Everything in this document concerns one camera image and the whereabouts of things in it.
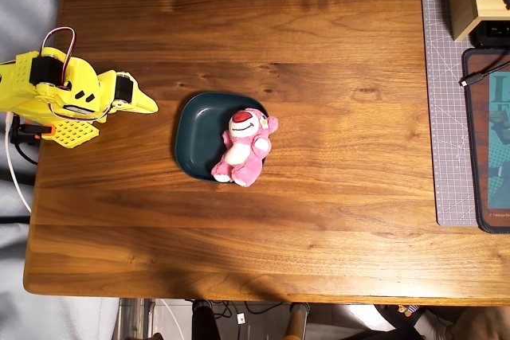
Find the yellow gripper black servo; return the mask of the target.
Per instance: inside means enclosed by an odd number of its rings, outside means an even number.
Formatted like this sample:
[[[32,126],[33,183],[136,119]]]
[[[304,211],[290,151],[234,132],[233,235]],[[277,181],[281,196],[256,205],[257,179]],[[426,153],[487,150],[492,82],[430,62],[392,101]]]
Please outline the yellow gripper black servo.
[[[128,72],[110,70],[98,76],[100,86],[100,111],[127,111],[153,114],[159,110],[157,103],[139,89]]]

